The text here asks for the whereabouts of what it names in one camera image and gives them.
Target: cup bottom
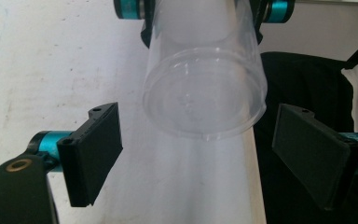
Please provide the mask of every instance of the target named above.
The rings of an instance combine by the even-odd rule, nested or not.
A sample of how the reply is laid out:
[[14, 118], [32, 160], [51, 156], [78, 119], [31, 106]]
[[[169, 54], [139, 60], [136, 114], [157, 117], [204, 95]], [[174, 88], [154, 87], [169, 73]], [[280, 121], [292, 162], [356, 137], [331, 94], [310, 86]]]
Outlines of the cup bottom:
[[230, 52], [192, 49], [147, 76], [144, 109], [152, 123], [178, 136], [219, 139], [251, 128], [263, 115], [263, 70]]

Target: black fabric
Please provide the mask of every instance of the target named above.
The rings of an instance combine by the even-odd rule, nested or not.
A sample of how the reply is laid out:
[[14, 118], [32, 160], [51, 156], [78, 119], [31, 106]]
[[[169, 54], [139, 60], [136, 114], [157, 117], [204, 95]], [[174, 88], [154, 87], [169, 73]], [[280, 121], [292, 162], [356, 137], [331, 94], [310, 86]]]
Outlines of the black fabric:
[[280, 103], [315, 112], [315, 118], [339, 133], [353, 132], [352, 87], [340, 74], [355, 64], [292, 53], [264, 53], [268, 80], [267, 111], [254, 126], [268, 224], [358, 223], [356, 187], [342, 209], [322, 211], [272, 151]]

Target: white table surface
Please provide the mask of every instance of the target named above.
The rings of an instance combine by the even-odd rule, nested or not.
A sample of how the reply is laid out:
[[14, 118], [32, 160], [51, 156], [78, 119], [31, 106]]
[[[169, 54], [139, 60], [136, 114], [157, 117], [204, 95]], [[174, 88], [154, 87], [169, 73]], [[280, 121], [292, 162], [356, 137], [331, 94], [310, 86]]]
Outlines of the white table surface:
[[70, 207], [48, 174], [61, 223], [265, 223], [252, 130], [203, 142], [145, 117], [142, 24], [117, 19], [112, 0], [0, 1], [0, 164], [119, 102], [124, 149], [94, 206]]

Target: transparent cup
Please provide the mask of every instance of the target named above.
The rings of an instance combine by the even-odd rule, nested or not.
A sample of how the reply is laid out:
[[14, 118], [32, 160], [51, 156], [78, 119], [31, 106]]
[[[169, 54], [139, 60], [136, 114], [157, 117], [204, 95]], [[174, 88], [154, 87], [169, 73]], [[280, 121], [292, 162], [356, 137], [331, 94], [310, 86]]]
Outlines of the transparent cup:
[[247, 0], [157, 1], [145, 81], [152, 123], [219, 139], [263, 115], [267, 81]]

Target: brass screw hole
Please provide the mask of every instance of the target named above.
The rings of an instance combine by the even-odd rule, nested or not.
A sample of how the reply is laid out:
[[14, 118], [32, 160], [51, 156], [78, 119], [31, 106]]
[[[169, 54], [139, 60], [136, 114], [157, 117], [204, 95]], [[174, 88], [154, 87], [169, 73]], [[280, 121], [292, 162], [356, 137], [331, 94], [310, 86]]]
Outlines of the brass screw hole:
[[23, 170], [23, 169], [27, 168], [28, 166], [30, 166], [31, 163], [32, 163], [32, 161], [30, 159], [22, 159], [22, 160], [13, 161], [11, 164], [9, 164], [7, 166], [7, 171], [8, 172], [18, 172], [18, 171]]

